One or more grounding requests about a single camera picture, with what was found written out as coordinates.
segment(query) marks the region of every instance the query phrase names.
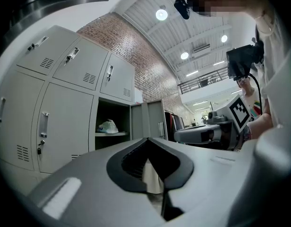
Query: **railing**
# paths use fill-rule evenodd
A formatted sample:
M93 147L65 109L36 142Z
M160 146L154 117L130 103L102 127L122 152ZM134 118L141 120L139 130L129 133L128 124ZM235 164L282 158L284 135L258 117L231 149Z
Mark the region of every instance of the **railing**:
M198 78L179 84L182 94L206 87L228 78L227 67L204 74Z

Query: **red brick wall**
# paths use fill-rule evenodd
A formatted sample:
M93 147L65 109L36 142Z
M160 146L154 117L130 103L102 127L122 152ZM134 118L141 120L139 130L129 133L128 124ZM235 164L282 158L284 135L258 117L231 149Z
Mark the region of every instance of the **red brick wall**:
M183 106L173 72L150 42L116 13L106 14L78 30L78 33L109 48L135 66L135 87L144 102L163 99L165 110L183 118L194 116Z

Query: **black cable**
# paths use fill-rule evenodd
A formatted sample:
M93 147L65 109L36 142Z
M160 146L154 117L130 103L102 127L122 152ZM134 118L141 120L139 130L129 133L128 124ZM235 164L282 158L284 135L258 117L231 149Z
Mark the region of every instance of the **black cable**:
M260 100L260 109L261 109L261 115L262 115L262 102L261 102L261 92L260 92L259 83L258 83L257 79L256 79L256 78L255 78L251 73L249 73L248 75L251 76L253 80L255 80L255 83L256 83L256 85L257 85L257 87L258 87L258 91L259 91L259 100Z

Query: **locker door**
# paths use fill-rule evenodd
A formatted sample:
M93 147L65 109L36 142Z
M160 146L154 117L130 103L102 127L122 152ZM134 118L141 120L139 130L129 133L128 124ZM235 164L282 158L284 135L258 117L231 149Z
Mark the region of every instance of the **locker door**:
M111 55L100 92L132 102L134 66Z
M54 78L95 90L108 51L85 39L64 58Z
M93 96L50 83L37 127L40 171L53 173L88 152L89 120Z
M31 125L44 81L10 71L0 87L0 158L33 170Z
M76 33L53 26L31 42L34 48L29 45L17 65L48 75L57 59L77 38Z
M131 138L168 139L162 100L130 106Z

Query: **ceiling light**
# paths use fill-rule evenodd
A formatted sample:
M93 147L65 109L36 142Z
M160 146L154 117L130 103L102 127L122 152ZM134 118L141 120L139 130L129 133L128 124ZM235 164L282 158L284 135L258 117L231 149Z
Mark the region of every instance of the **ceiling light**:
M217 62L217 63L214 64L214 66L215 66L215 65L219 65L219 64L224 63L224 62L225 62L225 61Z
M198 104L204 104L204 103L207 103L207 101L203 101L201 103L193 104L193 106L198 105Z
M197 72L198 72L198 71L196 70L196 71L194 71L194 72L188 74L187 77L189 77L189 76L191 76L191 75L193 75L193 74L195 74L195 73L197 73Z
M223 35L222 38L221 38L221 41L224 43L227 41L227 36L226 35Z
M204 108L207 108L207 107L204 107ZM195 110L204 109L204 108L198 108L198 109L195 109ZM208 108L207 108L207 109L208 109Z
M187 53L187 52L182 53L182 54L181 54L181 58L182 58L183 60L187 59L187 58L188 58L188 53Z
M238 93L238 92L241 92L241 91L242 91L242 89L241 89L241 90L239 90L239 91L233 92L233 93L231 93L231 94Z
M163 20L166 20L167 17L168 17L168 12L165 10L165 6L162 5L160 9L156 12L156 18L158 20L163 21Z

